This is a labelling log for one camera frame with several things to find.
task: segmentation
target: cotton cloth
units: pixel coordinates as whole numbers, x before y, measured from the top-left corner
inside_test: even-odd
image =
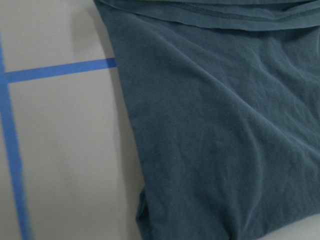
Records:
[[[320,1],[95,0],[145,186],[143,240],[255,240],[320,213]]]

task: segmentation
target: blue painter's tape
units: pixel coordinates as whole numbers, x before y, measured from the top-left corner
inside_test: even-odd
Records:
[[[5,78],[8,81],[8,83],[15,83],[66,74],[75,74],[93,70],[114,68],[116,67],[116,65],[116,60],[114,58],[106,58],[55,66],[39,67],[27,70],[10,71],[5,73]]]
[[[13,196],[22,240],[31,240],[26,194],[23,182],[23,163],[19,154],[16,127],[10,101],[8,82],[5,78],[5,67],[2,59],[0,39],[0,112],[4,143],[8,158]]]

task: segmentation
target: blue tape line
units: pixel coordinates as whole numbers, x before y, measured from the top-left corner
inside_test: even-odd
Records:
[[[93,70],[108,69],[116,67],[114,58],[82,61],[55,66],[39,67],[27,70],[9,71],[5,73],[8,83],[27,80],[49,78],[54,76],[88,72]]]
[[[23,182],[23,163],[20,158],[19,144],[10,101],[8,82],[5,78],[5,66],[2,58],[0,39],[0,112],[4,143],[8,158],[16,213],[22,240],[31,240],[26,194]]]

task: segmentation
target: shirt seam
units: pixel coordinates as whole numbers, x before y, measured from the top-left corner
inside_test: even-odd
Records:
[[[278,19],[271,19],[267,17],[257,17],[257,16],[247,16],[247,15],[241,15],[241,14],[236,14],[236,13],[225,13],[221,11],[213,11],[213,10],[208,10],[199,6],[194,6],[188,3],[167,3],[168,5],[175,7],[175,8],[180,8],[184,9],[187,11],[192,11],[195,13],[200,13],[200,14],[205,14],[217,18],[224,18],[224,19],[237,19],[237,20],[248,20],[248,21],[256,21],[256,22],[272,22],[272,23],[279,23],[279,22],[285,22],[291,19],[294,19],[296,17],[305,17],[311,14],[318,13],[320,11],[320,7],[309,9],[306,11],[302,12],[297,12],[288,16],[284,16]]]

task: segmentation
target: teal fabric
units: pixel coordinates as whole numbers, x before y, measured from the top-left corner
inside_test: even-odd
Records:
[[[143,240],[255,240],[320,213],[319,0],[94,2],[145,181]]]

